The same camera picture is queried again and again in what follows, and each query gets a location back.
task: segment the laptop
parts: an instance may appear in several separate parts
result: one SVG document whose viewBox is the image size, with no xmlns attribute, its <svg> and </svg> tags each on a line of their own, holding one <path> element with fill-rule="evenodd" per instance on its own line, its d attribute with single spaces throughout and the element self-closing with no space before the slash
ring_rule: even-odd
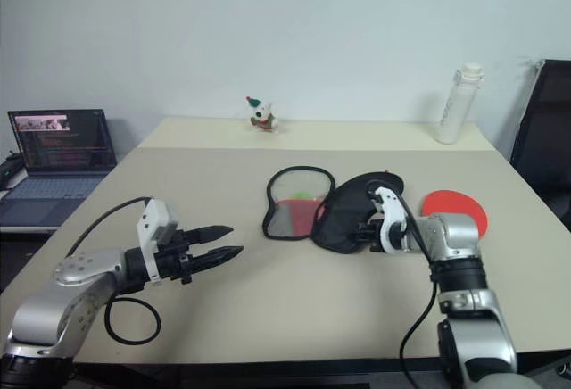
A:
<svg viewBox="0 0 571 389">
<path fill-rule="evenodd" d="M 28 177 L 0 200 L 0 230 L 56 230 L 117 165 L 103 110 L 9 111 Z"/>
</svg>

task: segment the desk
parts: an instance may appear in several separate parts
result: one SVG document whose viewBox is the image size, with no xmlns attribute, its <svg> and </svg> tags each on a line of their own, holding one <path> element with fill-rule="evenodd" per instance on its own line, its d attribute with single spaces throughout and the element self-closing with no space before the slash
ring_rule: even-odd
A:
<svg viewBox="0 0 571 389">
<path fill-rule="evenodd" d="M 182 228 L 227 224 L 235 231 L 193 247 L 223 244 L 244 251 L 182 286 L 165 281 L 136 294 L 161 314 L 160 336 L 145 346 L 115 343 L 94 323 L 76 360 L 119 363 L 236 363 L 396 358 L 399 342 L 430 295 L 420 255 L 368 250 L 341 255 L 311 241 L 271 241 L 261 233 L 265 186 L 278 170 L 311 164 L 341 185 L 385 170 L 405 180 L 413 210 L 441 188 L 480 202 L 489 218 L 481 241 L 488 282 L 499 297 L 519 352 L 568 349 L 571 235 L 525 181 L 467 125 L 456 145 L 441 145 L 429 127 L 404 123 L 283 123 L 279 134 L 242 120 L 166 119 L 100 184 L 34 256 L 0 298 L 1 336 L 22 300 L 49 278 L 85 227 L 128 198 L 167 201 Z M 106 220 L 82 250 L 137 245 L 133 206 Z M 153 320 L 136 306 L 114 306 L 116 331 L 142 338 Z M 410 357 L 437 356 L 435 308 L 411 338 Z"/>
</svg>

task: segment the red round object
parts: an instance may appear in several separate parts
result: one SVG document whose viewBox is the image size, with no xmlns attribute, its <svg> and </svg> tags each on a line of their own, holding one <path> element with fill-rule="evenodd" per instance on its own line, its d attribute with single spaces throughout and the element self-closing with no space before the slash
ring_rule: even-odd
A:
<svg viewBox="0 0 571 389">
<path fill-rule="evenodd" d="M 488 229 L 488 217 L 480 203 L 469 195 L 452 190 L 433 191 L 422 202 L 420 213 L 423 217 L 433 213 L 465 213 L 478 225 L 478 234 L 482 237 Z"/>
</svg>

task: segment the black cable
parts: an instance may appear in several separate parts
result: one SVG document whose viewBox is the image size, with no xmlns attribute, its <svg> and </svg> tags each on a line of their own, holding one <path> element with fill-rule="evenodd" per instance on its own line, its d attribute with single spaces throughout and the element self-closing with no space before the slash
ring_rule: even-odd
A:
<svg viewBox="0 0 571 389">
<path fill-rule="evenodd" d="M 420 234 L 420 228 L 418 228 L 418 224 L 415 221 L 414 215 L 410 211 L 408 204 L 404 201 L 404 199 L 402 198 L 402 196 L 399 194 L 398 191 L 394 191 L 393 186 L 391 186 L 390 184 L 387 184 L 383 181 L 378 181 L 377 185 L 390 189 L 394 193 L 394 195 L 396 195 L 396 197 L 399 199 L 399 202 L 401 202 L 402 207 L 407 212 L 407 217 L 408 217 L 407 222 L 408 222 L 408 227 L 410 227 L 410 233 L 414 237 L 414 240 L 417 241 L 418 247 L 420 248 L 420 251 L 422 251 L 422 253 L 424 254 L 426 260 L 428 261 L 428 264 L 431 265 L 433 263 L 433 260 L 432 258 L 430 258 L 430 254 L 428 253 L 428 248 L 426 248 L 425 241 L 422 238 L 422 235 Z M 401 348 L 399 349 L 399 361 L 401 363 L 402 372 L 404 373 L 404 376 L 407 377 L 412 387 L 414 387 L 415 389 L 420 389 L 420 387 L 417 385 L 417 382 L 414 381 L 412 375 L 409 372 L 409 369 L 407 368 L 407 364 L 404 360 L 404 348 L 406 347 L 407 342 L 412 337 L 414 332 L 417 330 L 418 327 L 420 327 L 420 324 L 422 324 L 426 316 L 428 316 L 428 313 L 430 313 L 430 310 L 433 308 L 434 302 L 436 301 L 437 293 L 438 293 L 438 285 L 436 284 L 436 282 L 433 282 L 432 294 L 430 296 L 430 301 L 428 302 L 428 305 L 425 307 L 424 311 L 420 314 L 415 323 L 412 324 L 412 327 L 409 328 L 407 334 L 405 334 L 405 336 L 402 338 Z"/>
<path fill-rule="evenodd" d="M 106 213 L 104 213 L 101 217 L 99 217 L 98 219 L 96 219 L 94 221 L 93 224 L 91 224 L 86 231 L 84 231 L 81 236 L 78 238 L 78 240 L 75 241 L 75 243 L 71 246 L 71 249 L 68 251 L 67 255 L 65 256 L 65 258 L 69 257 L 70 255 L 72 255 L 74 252 L 76 252 L 76 250 L 78 249 L 78 246 L 81 244 L 81 242 L 83 242 L 85 240 L 85 238 L 87 237 L 87 235 L 89 235 L 89 233 L 91 233 L 93 231 L 93 229 L 95 227 L 97 227 L 101 221 L 103 221 L 104 219 L 106 219 L 109 215 L 111 215 L 112 213 L 118 211 L 119 209 L 122 209 L 126 206 L 129 206 L 132 203 L 137 203 L 137 202 L 145 202 L 148 203 L 149 200 L 151 200 L 152 197 L 137 197 L 136 199 L 131 199 L 131 200 L 127 200 L 126 202 L 123 202 L 121 204 L 118 204 L 117 206 L 115 206 L 114 208 L 109 209 Z"/>
<path fill-rule="evenodd" d="M 418 317 L 416 322 L 414 324 L 412 324 L 412 327 L 409 328 L 409 331 L 407 332 L 407 334 L 402 338 L 401 348 L 399 349 L 399 361 L 401 363 L 402 372 L 407 377 L 407 379 L 409 380 L 412 387 L 414 387 L 415 389 L 420 389 L 420 387 L 417 385 L 417 382 L 414 381 L 414 379 L 412 378 L 412 375 L 409 372 L 409 369 L 407 368 L 407 364 L 404 360 L 404 348 L 407 345 L 407 342 L 409 341 L 409 339 L 414 334 L 414 332 L 417 330 L 418 327 L 420 327 L 420 324 L 422 324 L 423 320 L 425 320 L 426 316 L 428 316 L 428 313 L 430 313 L 430 310 L 433 308 L 434 302 L 436 301 L 436 293 L 437 292 L 438 292 L 438 285 L 436 284 L 436 282 L 433 282 L 433 284 L 432 284 L 432 295 L 430 296 L 430 301 L 428 302 L 428 305 L 425 307 L 424 311 Z"/>
<path fill-rule="evenodd" d="M 98 219 L 96 219 L 81 234 L 80 237 L 78 237 L 78 240 L 76 240 L 74 242 L 74 244 L 71 246 L 70 250 L 65 255 L 65 257 L 67 258 L 67 257 L 71 256 L 74 252 L 76 252 L 79 245 L 81 244 L 81 242 L 83 242 L 85 240 L 85 238 L 89 235 L 89 233 L 91 233 L 95 227 L 97 227 L 104 219 L 109 217 L 112 213 L 118 211 L 119 209 L 123 209 L 123 208 L 129 206 L 130 204 L 138 203 L 138 202 L 148 203 L 150 200 L 152 200 L 152 197 L 145 197 L 145 196 L 137 197 L 135 199 L 127 200 L 126 202 L 118 204 L 117 206 L 109 209 L 106 213 L 104 213 Z M 146 343 L 149 343 L 152 340 L 154 340 L 156 338 L 156 336 L 161 332 L 161 317 L 159 316 L 159 312 L 151 304 L 149 304 L 148 302 L 144 302 L 143 300 L 139 300 L 137 298 L 131 298 L 131 297 L 116 298 L 116 295 L 117 294 L 115 294 L 107 302 L 107 305 L 105 306 L 104 324 L 105 324 L 105 329 L 107 330 L 107 334 L 109 334 L 109 337 L 118 343 L 127 344 L 130 346 L 137 346 L 140 344 L 146 344 Z M 156 324 L 157 324 L 157 328 L 155 329 L 154 334 L 151 335 L 150 337 L 144 339 L 144 340 L 127 340 L 127 339 L 117 335 L 117 333 L 115 333 L 115 331 L 113 331 L 113 328 L 111 327 L 111 307 L 115 302 L 136 302 L 137 304 L 141 304 L 143 307 L 147 308 L 153 314 L 154 319 L 155 319 Z"/>
<path fill-rule="evenodd" d="M 136 302 L 137 304 L 141 304 L 143 307 L 147 308 L 153 314 L 154 320 L 156 321 L 157 324 L 157 328 L 154 330 L 153 335 L 143 340 L 127 340 L 126 338 L 117 335 L 117 333 L 115 333 L 115 331 L 113 331 L 113 328 L 111 327 L 111 307 L 116 302 Z M 117 343 L 126 344 L 128 346 L 138 346 L 140 344 L 147 344 L 152 340 L 154 340 L 157 337 L 157 335 L 159 335 L 159 333 L 161 332 L 161 317 L 159 316 L 159 312 L 148 302 L 144 302 L 143 300 L 139 300 L 138 298 L 132 298 L 132 297 L 117 298 L 116 296 L 113 296 L 105 306 L 104 324 L 105 324 L 105 329 L 107 330 L 107 334 L 109 334 L 109 336 L 113 340 L 115 340 Z"/>
</svg>

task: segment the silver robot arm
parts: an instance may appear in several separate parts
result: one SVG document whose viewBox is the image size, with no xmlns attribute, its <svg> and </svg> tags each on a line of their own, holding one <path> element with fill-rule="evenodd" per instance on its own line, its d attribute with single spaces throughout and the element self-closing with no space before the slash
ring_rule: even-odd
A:
<svg viewBox="0 0 571 389">
<path fill-rule="evenodd" d="M 185 232 L 177 225 L 166 203 L 151 199 L 137 223 L 138 248 L 79 252 L 59 263 L 46 286 L 16 311 L 4 346 L 2 387 L 63 387 L 97 312 L 115 295 L 141 291 L 146 282 L 159 284 L 166 277 L 187 284 L 192 274 L 218 266 L 243 249 L 224 246 L 193 258 L 186 253 L 190 244 L 210 242 L 232 228 Z M 145 343 L 158 335 L 158 328 Z"/>
<path fill-rule="evenodd" d="M 389 186 L 369 197 L 384 220 L 377 225 L 377 251 L 421 252 L 400 198 Z M 438 325 L 444 373 L 452 387 L 466 389 L 539 388 L 517 375 L 517 355 L 493 290 L 488 288 L 476 223 L 462 214 L 438 213 L 415 219 L 431 261 L 431 279 L 440 288 Z"/>
</svg>

